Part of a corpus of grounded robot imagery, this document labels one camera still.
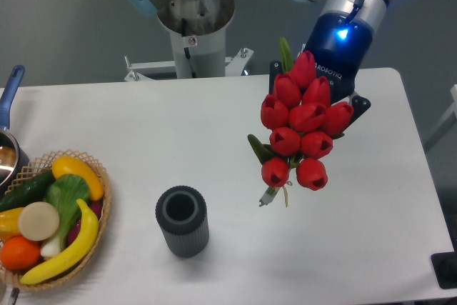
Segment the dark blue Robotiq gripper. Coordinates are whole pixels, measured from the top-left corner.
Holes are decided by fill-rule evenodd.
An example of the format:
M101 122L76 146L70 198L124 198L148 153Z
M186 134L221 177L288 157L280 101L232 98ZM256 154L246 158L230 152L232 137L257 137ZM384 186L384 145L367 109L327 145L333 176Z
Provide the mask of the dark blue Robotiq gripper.
M361 62L368 51L373 35L364 24L352 21L345 23L340 14L328 13L319 17L306 43L306 50L313 54L316 71L331 83L333 103L349 96L353 114L351 126L371 108L371 102L353 93L355 78ZM280 61L269 64L268 93L273 93L276 76L283 73Z

